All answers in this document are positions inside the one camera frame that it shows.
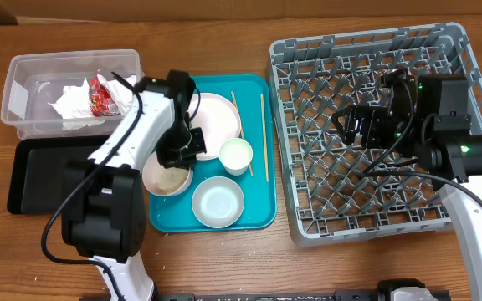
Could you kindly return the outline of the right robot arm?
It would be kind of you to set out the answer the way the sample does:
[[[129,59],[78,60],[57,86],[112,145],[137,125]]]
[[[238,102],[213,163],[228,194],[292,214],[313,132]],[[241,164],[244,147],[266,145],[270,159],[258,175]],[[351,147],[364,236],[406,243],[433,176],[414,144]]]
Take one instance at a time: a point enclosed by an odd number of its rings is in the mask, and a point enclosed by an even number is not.
[[[390,90],[388,106],[348,105],[331,117],[341,140],[361,137],[365,149],[384,154],[364,177],[429,179],[454,230],[475,300],[482,300],[482,134],[474,134],[463,75],[414,77],[406,68],[381,77]]]

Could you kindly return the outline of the red foil snack wrapper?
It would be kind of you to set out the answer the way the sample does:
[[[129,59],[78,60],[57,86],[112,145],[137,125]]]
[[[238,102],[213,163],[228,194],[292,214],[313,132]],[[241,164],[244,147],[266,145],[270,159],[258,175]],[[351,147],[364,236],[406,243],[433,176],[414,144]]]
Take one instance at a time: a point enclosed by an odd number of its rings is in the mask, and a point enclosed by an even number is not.
[[[109,90],[100,82],[99,75],[90,81],[90,111],[95,117],[120,114]]]

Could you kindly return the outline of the grey-blue bowl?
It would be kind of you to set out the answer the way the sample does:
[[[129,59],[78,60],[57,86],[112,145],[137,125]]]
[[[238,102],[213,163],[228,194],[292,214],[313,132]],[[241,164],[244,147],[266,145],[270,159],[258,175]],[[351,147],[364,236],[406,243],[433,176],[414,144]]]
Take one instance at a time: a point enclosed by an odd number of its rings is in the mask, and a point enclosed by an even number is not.
[[[241,217],[243,210],[242,189],[225,176],[204,180],[192,195],[192,211],[206,227],[220,229],[232,226]]]

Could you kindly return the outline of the small pink bowl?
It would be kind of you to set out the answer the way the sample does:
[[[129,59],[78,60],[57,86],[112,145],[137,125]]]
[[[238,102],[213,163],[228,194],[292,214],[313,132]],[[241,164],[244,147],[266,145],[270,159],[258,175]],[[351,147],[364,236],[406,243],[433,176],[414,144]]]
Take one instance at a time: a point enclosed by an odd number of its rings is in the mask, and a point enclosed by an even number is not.
[[[151,153],[142,170],[144,187],[155,196],[175,196],[184,192],[191,184],[192,169],[165,168],[156,152]]]

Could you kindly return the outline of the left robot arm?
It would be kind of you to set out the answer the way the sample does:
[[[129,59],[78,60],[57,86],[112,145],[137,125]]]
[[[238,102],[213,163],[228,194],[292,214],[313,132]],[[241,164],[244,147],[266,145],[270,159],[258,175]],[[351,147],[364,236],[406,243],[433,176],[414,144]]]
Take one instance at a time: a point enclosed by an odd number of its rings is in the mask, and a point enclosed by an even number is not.
[[[133,103],[108,140],[88,159],[64,170],[64,201],[56,212],[62,238],[79,264],[95,265],[113,300],[155,300],[157,290],[140,255],[146,233],[141,173],[151,153],[161,166],[190,169],[206,150],[191,125],[197,88],[189,73],[144,77],[129,84]]]

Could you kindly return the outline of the pale green plastic cup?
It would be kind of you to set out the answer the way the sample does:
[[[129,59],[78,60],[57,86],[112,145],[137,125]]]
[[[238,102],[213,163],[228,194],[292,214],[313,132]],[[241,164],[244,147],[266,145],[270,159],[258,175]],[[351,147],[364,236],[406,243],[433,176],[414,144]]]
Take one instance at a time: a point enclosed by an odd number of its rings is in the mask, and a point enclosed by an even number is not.
[[[253,150],[246,140],[233,138],[223,143],[218,158],[227,173],[240,176],[249,168]]]

